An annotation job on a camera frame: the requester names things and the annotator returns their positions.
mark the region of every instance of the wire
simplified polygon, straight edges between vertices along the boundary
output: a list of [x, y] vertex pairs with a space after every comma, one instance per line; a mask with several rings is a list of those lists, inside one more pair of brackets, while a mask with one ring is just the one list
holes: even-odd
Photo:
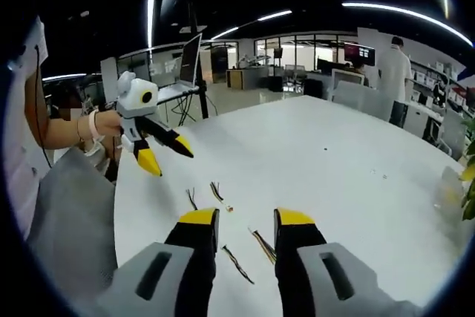
[[[213, 195], [217, 198], [217, 200], [224, 204], [224, 198], [222, 198], [220, 195], [220, 184], [211, 182], [209, 185], [211, 186], [211, 191], [213, 192]], [[229, 213], [233, 212], [234, 210], [235, 209], [231, 206], [226, 206], [226, 211], [228, 211]]]
[[[186, 96], [185, 99], [177, 99], [178, 104], [171, 109], [171, 111], [173, 113], [181, 115], [180, 121], [178, 122], [178, 126], [183, 125], [183, 123], [185, 122], [186, 117], [189, 117], [191, 120], [196, 122], [196, 119], [193, 118], [189, 114], [192, 99], [193, 99], [193, 94]], [[180, 110], [181, 110], [180, 113], [175, 111], [175, 109], [178, 108], [178, 107], [180, 107]]]
[[52, 166], [51, 166], [51, 163], [50, 163], [50, 161], [49, 161], [49, 159], [48, 159], [48, 156], [46, 155], [45, 145], [43, 144], [42, 133], [41, 133], [41, 131], [39, 130], [39, 119], [38, 119], [39, 49], [38, 49], [38, 45], [35, 46], [35, 50], [36, 50], [36, 78], [35, 78], [35, 117], [36, 117], [36, 129], [38, 130], [39, 145], [42, 147], [43, 155], [45, 156], [47, 165], [50, 166], [50, 169], [51, 169]]
[[251, 284], [254, 285], [254, 281], [251, 280], [251, 278], [247, 275], [247, 273], [244, 271], [244, 269], [241, 267], [241, 265], [238, 263], [238, 260], [235, 258], [235, 256], [231, 253], [231, 250], [229, 250], [226, 245], [221, 247], [221, 249], [229, 256], [233, 264], [236, 266], [236, 269], [239, 271], [239, 273]]
[[206, 98], [208, 99], [208, 101], [211, 103], [211, 105], [214, 107], [214, 111], [216, 112], [216, 115], [217, 115], [217, 108], [216, 108], [216, 105], [214, 105], [213, 101], [209, 99], [208, 97], [208, 94], [205, 94]]
[[211, 182], [210, 184], [211, 191], [213, 192], [213, 195], [219, 200], [221, 203], [224, 201], [224, 198], [220, 196], [219, 189], [220, 189], [220, 184], [218, 183], [216, 186], [216, 183]]
[[193, 187], [193, 193], [191, 193], [190, 190], [187, 189], [186, 194], [188, 195], [188, 199], [190, 200], [190, 203], [193, 206], [194, 210], [197, 211], [198, 207], [196, 207], [196, 203], [194, 202], [194, 187]]
[[166, 115], [166, 123], [168, 124], [168, 109], [166, 107], [166, 102], [165, 102], [165, 115]]
[[275, 262], [277, 261], [277, 255], [275, 254], [274, 248], [272, 248], [270, 244], [267, 243], [264, 238], [261, 237], [257, 230], [255, 230], [254, 232], [250, 228], [248, 228], [248, 230], [251, 232], [254, 238], [256, 238], [259, 245], [261, 245], [262, 250], [267, 255], [267, 258], [270, 260], [270, 262], [275, 264]]

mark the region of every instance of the person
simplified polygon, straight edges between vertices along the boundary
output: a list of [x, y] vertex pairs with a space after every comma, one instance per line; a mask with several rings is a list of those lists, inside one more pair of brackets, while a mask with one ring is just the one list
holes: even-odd
[[32, 21], [9, 68], [14, 73], [4, 134], [4, 173], [19, 231], [48, 278], [68, 300], [106, 288], [117, 268], [114, 249], [114, 185], [74, 148], [41, 177], [27, 161], [26, 124], [44, 149], [66, 148], [99, 135], [120, 133], [116, 111], [51, 119], [40, 65], [48, 57], [44, 25]]
[[378, 58], [379, 83], [378, 90], [394, 101], [390, 122], [402, 127], [406, 92], [405, 84], [412, 78], [410, 60], [403, 54], [404, 42], [394, 36], [390, 49]]
[[[349, 71], [359, 73], [359, 74], [364, 74], [364, 63], [360, 59], [354, 59], [353, 60], [353, 67], [349, 68]], [[365, 87], [370, 86], [370, 80], [364, 76], [364, 81], [363, 84]]]

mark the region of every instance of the office chair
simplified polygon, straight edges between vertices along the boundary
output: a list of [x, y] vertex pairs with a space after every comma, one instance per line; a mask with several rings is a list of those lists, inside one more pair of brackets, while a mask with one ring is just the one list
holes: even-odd
[[330, 90], [329, 93], [330, 97], [333, 95], [333, 91], [338, 86], [338, 83], [342, 82], [351, 82], [351, 83], [358, 83], [360, 85], [364, 84], [364, 75], [349, 71], [343, 71], [336, 68], [332, 69], [332, 80], [330, 82]]
[[361, 110], [364, 100], [364, 86], [353, 83], [340, 81], [335, 89], [333, 102], [345, 105], [357, 111]]
[[416, 107], [413, 107], [412, 105], [408, 105], [406, 118], [404, 120], [404, 125], [402, 126], [402, 128], [405, 131], [408, 131], [411, 134], [414, 134], [422, 139], [428, 120], [429, 114], [427, 114], [425, 111], [421, 111]]
[[447, 108], [442, 125], [433, 121], [432, 125], [439, 126], [439, 135], [434, 138], [436, 147], [444, 153], [458, 161], [463, 155], [465, 143], [465, 125], [464, 119], [457, 112]]
[[381, 91], [363, 86], [364, 98], [361, 107], [363, 113], [389, 122], [394, 101]]
[[285, 65], [284, 68], [284, 78], [285, 78], [285, 85], [289, 86], [289, 83], [293, 83], [293, 78], [294, 78], [294, 72], [295, 72], [295, 66], [294, 65]]

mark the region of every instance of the white round table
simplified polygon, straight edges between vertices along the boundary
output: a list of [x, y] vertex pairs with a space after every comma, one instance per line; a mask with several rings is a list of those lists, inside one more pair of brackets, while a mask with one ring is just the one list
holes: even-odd
[[[445, 283], [458, 249], [440, 229], [433, 196], [444, 167], [462, 167], [387, 122], [312, 97], [233, 111], [178, 128], [190, 159], [149, 140], [162, 177], [122, 153], [114, 228], [119, 266], [155, 241], [179, 216], [220, 208], [220, 247], [230, 248], [255, 282], [216, 254], [209, 316], [281, 316], [274, 266], [248, 227], [273, 245], [273, 209], [310, 215], [328, 242], [339, 242], [378, 274], [394, 299], [419, 306]], [[220, 184], [227, 212], [209, 187]]]

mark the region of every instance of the bracelet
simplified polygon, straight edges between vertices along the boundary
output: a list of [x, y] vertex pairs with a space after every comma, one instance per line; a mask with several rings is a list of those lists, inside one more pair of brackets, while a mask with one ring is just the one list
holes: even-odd
[[93, 110], [89, 114], [89, 130], [91, 131], [91, 135], [94, 139], [97, 139], [98, 137], [101, 136], [99, 132], [97, 131], [97, 127], [96, 127], [96, 113], [97, 113], [97, 109]]

